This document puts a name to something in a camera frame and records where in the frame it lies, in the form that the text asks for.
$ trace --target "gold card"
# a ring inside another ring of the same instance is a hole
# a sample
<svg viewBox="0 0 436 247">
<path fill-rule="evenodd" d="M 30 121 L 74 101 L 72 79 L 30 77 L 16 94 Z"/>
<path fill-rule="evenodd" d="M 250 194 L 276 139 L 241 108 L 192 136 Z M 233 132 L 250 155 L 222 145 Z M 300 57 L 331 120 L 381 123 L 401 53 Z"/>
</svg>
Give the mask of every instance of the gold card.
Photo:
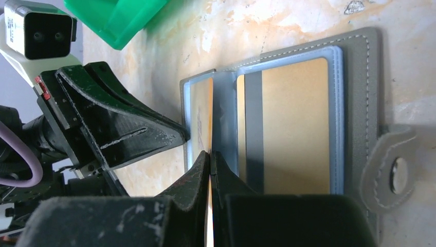
<svg viewBox="0 0 436 247">
<path fill-rule="evenodd" d="M 264 192 L 330 193 L 329 73 L 324 58 L 261 72 Z M 237 79 L 240 177 L 245 180 L 245 76 Z"/>
<path fill-rule="evenodd" d="M 212 148 L 212 78 L 191 85 L 191 140 L 192 160 L 201 151 L 210 153 Z"/>
</svg>

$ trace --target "camera lens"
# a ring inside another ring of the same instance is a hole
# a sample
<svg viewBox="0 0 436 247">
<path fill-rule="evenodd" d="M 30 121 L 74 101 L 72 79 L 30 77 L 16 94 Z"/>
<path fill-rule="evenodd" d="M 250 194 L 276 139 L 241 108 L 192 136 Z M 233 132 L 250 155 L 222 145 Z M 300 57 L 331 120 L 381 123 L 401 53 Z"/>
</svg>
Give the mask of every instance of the camera lens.
<svg viewBox="0 0 436 247">
<path fill-rule="evenodd" d="M 43 35 L 42 33 L 40 33 L 40 32 L 36 32 L 36 33 L 33 35 L 33 39 L 34 39 L 35 41 L 37 41 L 37 42 L 43 42 L 43 41 L 44 41 L 44 35 Z"/>
<path fill-rule="evenodd" d="M 54 35 L 54 38 L 55 38 L 56 41 L 58 41 L 58 42 L 62 42 L 62 41 L 64 41 L 64 36 L 63 36 L 63 34 L 61 34 L 60 32 L 57 32 L 57 33 Z"/>
</svg>

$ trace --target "white stitching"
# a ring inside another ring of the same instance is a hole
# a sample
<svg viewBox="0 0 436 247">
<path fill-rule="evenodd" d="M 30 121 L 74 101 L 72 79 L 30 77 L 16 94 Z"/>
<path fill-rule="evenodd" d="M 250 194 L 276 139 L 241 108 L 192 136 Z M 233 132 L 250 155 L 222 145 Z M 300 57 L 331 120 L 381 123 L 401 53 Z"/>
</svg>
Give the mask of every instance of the white stitching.
<svg viewBox="0 0 436 247">
<path fill-rule="evenodd" d="M 336 40 L 331 40 L 329 42 L 323 42 L 322 44 L 312 45 L 312 46 L 308 46 L 308 47 L 305 47 L 305 48 L 299 48 L 299 49 L 295 49 L 295 50 L 290 50 L 290 51 L 287 51 L 287 52 L 279 53 L 279 54 L 276 54 L 276 55 L 270 55 L 270 56 L 267 56 L 267 57 L 262 57 L 261 59 L 258 59 L 258 60 L 255 60 L 255 61 L 251 61 L 251 62 L 248 62 L 248 63 L 244 63 L 244 64 L 241 64 L 241 65 L 232 67 L 232 68 L 228 68 L 228 69 L 226 69 L 224 71 L 229 71 L 229 70 L 233 70 L 233 69 L 245 66 L 245 65 L 250 65 L 250 64 L 253 64 L 253 63 L 257 63 L 257 62 L 260 62 L 261 60 L 266 59 L 266 58 L 272 58 L 272 57 L 275 57 L 275 56 L 291 54 L 291 53 L 294 53 L 296 51 L 306 50 L 309 47 L 310 48 L 314 48 L 315 46 L 318 47 L 318 46 L 321 46 L 321 45 L 332 44 L 334 42 L 341 42 L 343 40 L 349 40 L 349 39 L 352 39 L 352 38 L 360 38 L 360 37 L 364 38 L 366 43 L 367 43 L 367 85 L 366 85 L 366 87 L 367 87 L 366 88 L 366 90 L 367 90 L 366 91 L 366 94 L 367 94 L 366 95 L 366 97 L 367 97 L 366 98 L 366 111 L 367 112 L 366 112 L 366 129 L 365 129 L 365 138 L 366 138 L 365 139 L 365 148 L 366 148 L 366 158 L 367 158 L 367 161 L 368 161 L 368 157 L 369 157 L 369 133 L 368 133 L 368 129 L 369 129 L 369 49 L 370 48 L 369 48 L 368 38 L 365 35 L 356 34 L 354 36 L 348 36 L 348 37 L 345 37 L 345 38 L 342 38 L 342 39 L 336 39 Z"/>
<path fill-rule="evenodd" d="M 379 168 L 379 170 L 378 170 L 378 173 L 377 173 L 377 177 L 375 178 L 375 180 L 374 180 L 374 199 L 375 199 L 375 201 L 377 202 L 377 204 L 380 206 L 380 207 L 382 207 L 382 208 L 385 208 L 385 209 L 390 209 L 390 208 L 393 208 L 393 207 L 395 207 L 395 206 L 397 206 L 398 204 L 400 204 L 406 197 L 407 197 L 407 195 L 408 194 L 410 194 L 412 191 L 413 191 L 413 186 L 412 186 L 412 188 L 410 188 L 410 190 L 409 191 L 407 191 L 407 193 L 405 193 L 400 199 L 398 199 L 395 203 L 392 203 L 391 205 L 384 205 L 384 204 L 382 204 L 382 203 L 380 203 L 380 199 L 377 197 L 377 187 L 378 187 L 378 180 L 380 179 L 380 177 L 382 176 L 382 169 L 383 169 L 383 167 L 386 165 L 386 158 L 388 157 L 388 154 L 389 154 L 389 152 L 393 149 L 393 148 L 395 148 L 395 147 L 397 147 L 397 146 L 399 146 L 399 145 L 402 145 L 402 144 L 404 144 L 404 143 L 406 143 L 406 142 L 409 142 L 409 141 L 411 141 L 411 140 L 413 140 L 413 139 L 415 139 L 416 138 L 416 136 L 414 136 L 414 137 L 412 137 L 412 138 L 410 138 L 410 139 L 407 139 L 407 140 L 404 140 L 404 141 L 402 141 L 402 142 L 400 142 L 400 143 L 397 143 L 397 144 L 395 144 L 395 145 L 392 145 L 392 146 L 390 146 L 389 148 L 388 148 L 388 150 L 386 150 L 386 154 L 385 154 L 385 156 L 383 157 L 383 162 L 381 163 L 381 166 L 380 166 L 380 168 Z"/>
<path fill-rule="evenodd" d="M 333 61 L 333 77 L 335 78 L 335 80 L 336 81 L 339 81 L 339 79 L 338 79 L 338 77 L 339 77 L 339 75 L 336 73 L 336 61 Z M 333 83 L 333 91 L 336 93 L 336 94 L 338 94 L 338 88 L 336 87 L 336 84 L 335 83 Z M 335 106 L 336 107 L 338 107 L 338 99 L 336 99 L 336 101 L 335 101 Z M 336 138 L 336 136 L 335 136 L 335 144 L 338 144 L 338 139 Z M 335 164 L 337 163 L 337 157 L 336 157 L 336 155 L 334 155 L 334 157 L 333 157 L 334 159 L 335 159 Z M 335 174 L 337 174 L 337 166 L 334 166 L 334 169 L 335 169 Z M 334 188 L 335 188 L 335 190 L 337 191 L 337 189 L 338 189 L 338 180 L 337 179 L 335 179 L 335 181 L 334 181 L 334 183 L 335 183 L 335 185 L 334 185 Z"/>
</svg>

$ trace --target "cable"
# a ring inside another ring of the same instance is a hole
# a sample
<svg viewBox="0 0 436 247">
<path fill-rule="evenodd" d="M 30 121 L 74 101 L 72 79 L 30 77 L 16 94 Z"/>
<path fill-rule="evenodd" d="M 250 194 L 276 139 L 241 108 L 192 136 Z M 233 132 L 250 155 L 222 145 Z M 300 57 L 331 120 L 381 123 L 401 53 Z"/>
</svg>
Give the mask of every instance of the cable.
<svg viewBox="0 0 436 247">
<path fill-rule="evenodd" d="M 0 138 L 3 139 L 13 150 L 15 150 L 32 171 L 32 178 L 29 180 L 11 180 L 0 178 L 0 184 L 10 187 L 28 188 L 37 185 L 43 175 L 40 161 L 33 154 L 32 150 L 13 133 L 3 122 L 0 121 Z"/>
<path fill-rule="evenodd" d="M 59 170 L 56 171 L 56 173 L 61 173 L 63 171 L 65 171 L 66 169 L 73 169 L 75 168 L 75 166 L 64 166 L 62 168 L 60 168 Z"/>
</svg>

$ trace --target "table surface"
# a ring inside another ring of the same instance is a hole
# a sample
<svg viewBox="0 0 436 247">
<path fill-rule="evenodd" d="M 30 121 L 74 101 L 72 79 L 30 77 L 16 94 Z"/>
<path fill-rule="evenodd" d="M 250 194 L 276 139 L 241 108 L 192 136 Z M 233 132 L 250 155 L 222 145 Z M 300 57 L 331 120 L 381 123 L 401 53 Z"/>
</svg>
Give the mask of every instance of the table surface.
<svg viewBox="0 0 436 247">
<path fill-rule="evenodd" d="M 84 62 L 108 62 L 135 97 L 181 122 L 180 80 L 367 26 L 383 36 L 381 122 L 413 125 L 420 136 L 416 189 L 382 217 L 382 243 L 436 245 L 435 0 L 173 0 L 122 51 L 84 28 Z M 183 173 L 182 147 L 117 170 L 132 196 L 156 195 Z"/>
</svg>

